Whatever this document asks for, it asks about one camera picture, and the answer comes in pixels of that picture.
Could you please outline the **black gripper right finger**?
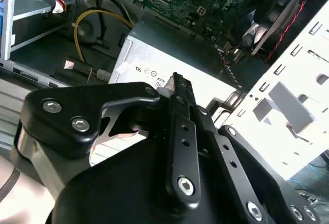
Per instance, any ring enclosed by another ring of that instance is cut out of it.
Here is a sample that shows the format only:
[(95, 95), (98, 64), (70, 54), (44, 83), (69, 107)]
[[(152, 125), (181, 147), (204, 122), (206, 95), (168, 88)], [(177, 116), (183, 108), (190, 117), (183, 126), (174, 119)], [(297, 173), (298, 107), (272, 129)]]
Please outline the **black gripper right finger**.
[(201, 142), (237, 223), (320, 223), (313, 207), (232, 126), (217, 129), (202, 107), (192, 108)]

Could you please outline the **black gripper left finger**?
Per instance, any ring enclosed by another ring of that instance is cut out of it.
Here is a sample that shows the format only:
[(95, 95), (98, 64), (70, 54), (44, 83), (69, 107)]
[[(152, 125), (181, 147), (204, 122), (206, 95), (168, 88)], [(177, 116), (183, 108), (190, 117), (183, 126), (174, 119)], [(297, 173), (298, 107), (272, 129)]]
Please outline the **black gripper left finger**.
[(195, 98), (191, 82), (182, 75), (173, 73), (172, 82), (168, 97), (144, 82), (33, 91), (24, 100), (16, 148), (57, 200), (71, 180), (93, 167), (88, 158), (98, 141), (143, 130), (148, 137), (142, 141), (167, 146), (165, 188), (170, 198), (196, 208), (200, 175), (196, 126), (190, 117)]

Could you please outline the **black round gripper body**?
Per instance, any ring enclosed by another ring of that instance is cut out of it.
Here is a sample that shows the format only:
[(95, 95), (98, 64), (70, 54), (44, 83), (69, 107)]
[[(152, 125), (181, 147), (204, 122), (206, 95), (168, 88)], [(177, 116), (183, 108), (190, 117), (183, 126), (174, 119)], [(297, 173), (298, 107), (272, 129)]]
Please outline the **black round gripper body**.
[(201, 201), (180, 206), (165, 188), (167, 146), (145, 140), (71, 180), (56, 200), (53, 223), (246, 223), (209, 156), (198, 154)]

